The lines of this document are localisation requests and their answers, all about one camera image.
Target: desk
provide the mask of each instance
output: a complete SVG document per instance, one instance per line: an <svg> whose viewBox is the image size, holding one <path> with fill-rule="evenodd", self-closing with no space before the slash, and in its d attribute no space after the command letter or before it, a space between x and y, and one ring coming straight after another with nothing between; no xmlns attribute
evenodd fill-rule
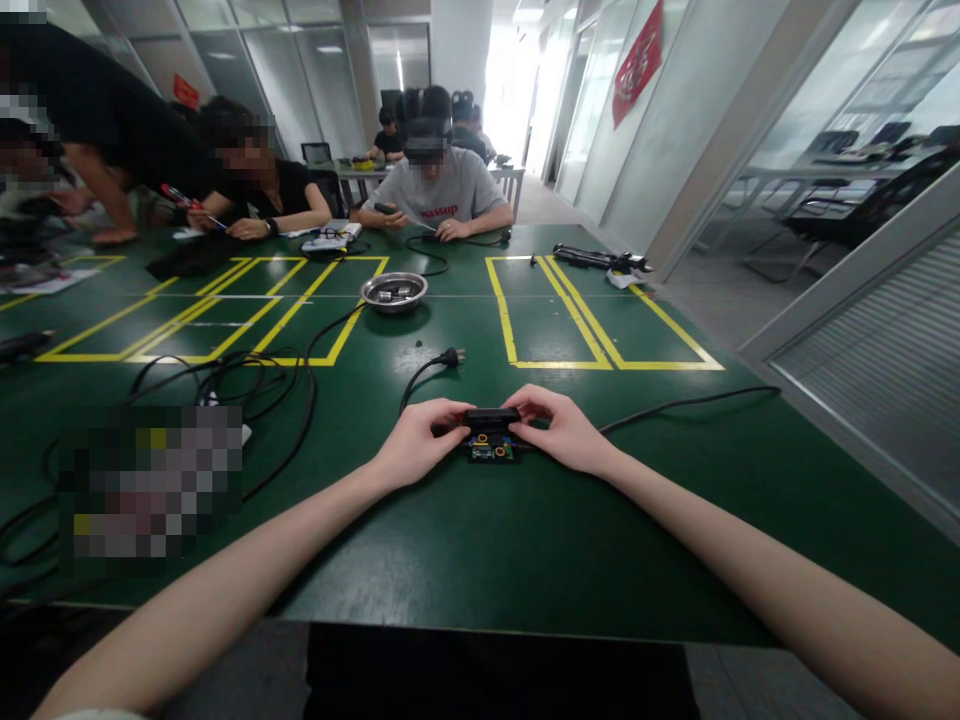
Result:
<svg viewBox="0 0 960 720"><path fill-rule="evenodd" d="M356 304L361 283L378 268L416 272L434 262L408 252L394 236L365 231L363 239L372 245L366 255L335 266L306 298L327 266L301 263L290 241L251 244L247 257L235 261L245 264L231 268L234 274L219 287L211 278L158 287L142 270L168 249L157 237L80 261L104 269L59 295L0 305L0 340L60 328L56 342L69 345L53 353L59 358L3 370L0 412L16 422L8 420L0 434L0 520L47 492L38 480L40 455L55 428L82 416L84 405L120 399L146 358L162 352L205 357L257 347L265 338L271 347L304 348L317 329ZM354 326L318 344L316 416L302 450L273 483L224 527L201 537L197 550L163 577L114 581L72 601L140 605L244 532L366 461L393 427L414 370L450 345L466 349L466 363L428 373L414 402L448 396L496 406L533 382L569 394L604 424L668 400L758 382L670 305L618 291L599 270L552 262L557 242L600 249L581 227L550 225L516 227L506 247L432 246L449 259L450 271L429 279L429 295L415 314L387 317L368 308ZM540 256L535 266L531 254ZM195 294L200 291L206 295ZM176 329L168 325L170 334L160 333L160 340L143 342L211 293L219 298L216 306ZM154 299L143 304L147 297ZM290 316L295 303L299 310ZM504 312L512 327L509 346ZM165 365L156 378L176 369ZM182 402L192 382L163 392L157 402ZM252 423L245 483L287 451L302 412L303 395L294 392ZM960 651L960 549L785 401L743 396L677 409L622 428L612 440ZM25 552L30 538L22 540L5 552ZM0 584L35 572L3 570ZM50 580L37 592L70 585ZM447 458L424 482L347 529L272 613L368 625L776 645L710 572L634 505L539 454L512 467Z"/></svg>
<svg viewBox="0 0 960 720"><path fill-rule="evenodd" d="M353 190L350 187L351 182L357 183L360 199L366 200L369 197L367 184L376 181L379 185L380 181L383 180L390 173L390 169L392 169L392 166L389 166L374 170L354 170L352 165L341 163L339 160L325 163L311 163L308 167L310 170L336 171L337 175L340 176L340 187L343 189L343 197L347 203L347 207L352 207L354 204ZM524 168L492 167L489 168L489 170L493 179L497 181L497 185L503 191L507 202L512 203L513 216L517 217L517 213L520 210L520 191L523 189Z"/></svg>

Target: stainless steel bowl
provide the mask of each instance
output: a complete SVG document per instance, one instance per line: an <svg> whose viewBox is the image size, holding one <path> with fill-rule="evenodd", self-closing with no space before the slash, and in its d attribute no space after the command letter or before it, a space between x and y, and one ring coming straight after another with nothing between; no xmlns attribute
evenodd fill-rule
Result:
<svg viewBox="0 0 960 720"><path fill-rule="evenodd" d="M384 273L360 287L360 297L385 315L410 312L427 293L427 280L414 273Z"/></svg>

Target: red banner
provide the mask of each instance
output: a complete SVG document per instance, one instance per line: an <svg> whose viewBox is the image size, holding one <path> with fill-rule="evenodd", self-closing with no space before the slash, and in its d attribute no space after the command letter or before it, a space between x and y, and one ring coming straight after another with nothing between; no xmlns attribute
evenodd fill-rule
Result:
<svg viewBox="0 0 960 720"><path fill-rule="evenodd" d="M613 88L614 130L637 102L653 73L660 67L662 35L663 0L659 0L617 72Z"/></svg>
<svg viewBox="0 0 960 720"><path fill-rule="evenodd" d="M191 110L200 107L200 93L177 73L173 74L173 96Z"/></svg>

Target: office chair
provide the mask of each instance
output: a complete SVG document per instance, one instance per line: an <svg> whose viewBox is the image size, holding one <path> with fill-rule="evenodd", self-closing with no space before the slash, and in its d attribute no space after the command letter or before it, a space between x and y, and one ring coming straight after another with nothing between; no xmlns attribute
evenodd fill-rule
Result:
<svg viewBox="0 0 960 720"><path fill-rule="evenodd" d="M923 141L923 147L950 146L958 142L960 142L960 125L941 125L934 128L929 137Z"/></svg>
<svg viewBox="0 0 960 720"><path fill-rule="evenodd" d="M909 170L874 190L867 198L855 206L846 216L837 219L825 217L782 218L779 222L784 229L764 240L743 258L742 262L750 270L772 283L785 283L795 278L810 259L827 245L834 244L855 250L867 238L873 235L890 218L909 205L920 193L936 182L944 173L960 160L960 149L947 149L921 160ZM812 198L805 200L797 208L806 204L840 204L849 208L843 200ZM803 258L786 276L774 276L764 271L763 264L783 264L782 261L757 257L757 253L784 233L792 233L795 238L810 243Z"/></svg>
<svg viewBox="0 0 960 720"><path fill-rule="evenodd" d="M901 122L901 123L887 123L882 128L880 132L873 136L868 145L879 145L880 143L888 142L895 143L897 140L903 137L903 134L913 125L912 122Z"/></svg>
<svg viewBox="0 0 960 720"><path fill-rule="evenodd" d="M303 161L307 165L333 160L333 155L330 154L330 143L300 143L300 152L303 153Z"/></svg>
<svg viewBox="0 0 960 720"><path fill-rule="evenodd" d="M343 192L340 189L340 176L336 170L311 170L310 176L320 188L323 199L330 206L330 213L335 218L347 217L347 204L343 201Z"/></svg>
<svg viewBox="0 0 960 720"><path fill-rule="evenodd" d="M803 151L803 155L801 157L807 157L811 155L835 155L841 150L853 145L859 137L860 133L858 133L856 130L827 130L819 133L813 139L813 142L807 146L807 149ZM791 183L799 183L799 181L791 179L778 180L773 190L770 191L770 194L767 195L766 199L760 203L760 209L766 210L768 213L773 215L781 212L783 210L782 205L778 205L777 207L768 207L767 202L769 202L774 195L780 192L784 186ZM845 188L849 184L850 181L844 180L843 178L817 178L810 183L810 192L804 198L804 202L809 200L821 187L832 188L832 197L836 198L837 193L840 192L841 188Z"/></svg>

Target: person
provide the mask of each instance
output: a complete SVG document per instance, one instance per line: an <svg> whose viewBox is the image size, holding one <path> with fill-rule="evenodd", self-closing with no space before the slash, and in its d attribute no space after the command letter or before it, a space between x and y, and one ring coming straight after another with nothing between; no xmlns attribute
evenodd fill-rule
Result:
<svg viewBox="0 0 960 720"><path fill-rule="evenodd" d="M483 109L479 105L473 106L473 114L470 116L470 132L476 135L487 148L487 162L490 162L497 156L497 149L493 146L493 141L483 132Z"/></svg>
<svg viewBox="0 0 960 720"><path fill-rule="evenodd" d="M226 172L219 189L210 193L201 207L188 210L190 227L216 230L214 218L248 206L256 210L257 217L230 224L228 235L260 240L330 222L330 208L310 171L303 163L277 158L259 119L243 105L217 96L201 109L197 128Z"/></svg>
<svg viewBox="0 0 960 720"><path fill-rule="evenodd" d="M397 119L389 108L380 108L380 124L383 130L377 133L377 137L373 140L373 147L367 150L365 157L368 160L376 160L383 155L387 162L403 160L403 146L400 144L400 135L397 133Z"/></svg>
<svg viewBox="0 0 960 720"><path fill-rule="evenodd" d="M469 90L455 92L451 100L453 102L453 144L456 147L473 150L486 165L487 148L470 130L470 120L473 117L473 93Z"/></svg>
<svg viewBox="0 0 960 720"><path fill-rule="evenodd" d="M513 210L480 156L451 144L450 104L439 85L404 92L397 120L405 159L363 204L364 227L398 230L414 222L449 242L513 223ZM377 203L396 212L380 213Z"/></svg>
<svg viewBox="0 0 960 720"><path fill-rule="evenodd" d="M472 407L447 399L408 406L373 459L162 590L67 670L33 720L160 707L350 523L456 448L469 428L434 437L431 427ZM909 620L618 450L569 397L526 385L503 407L520 412L511 432L650 515L855 709L868 717L960 717L960 657ZM535 420L549 426L537 428Z"/></svg>
<svg viewBox="0 0 960 720"><path fill-rule="evenodd" d="M56 198L63 213L103 204L113 227L97 231L95 243L137 237L127 192L138 185L159 193L169 183L205 197L217 183L215 161L180 115L121 65L51 23L2 14L0 82L8 94L30 87L85 185Z"/></svg>

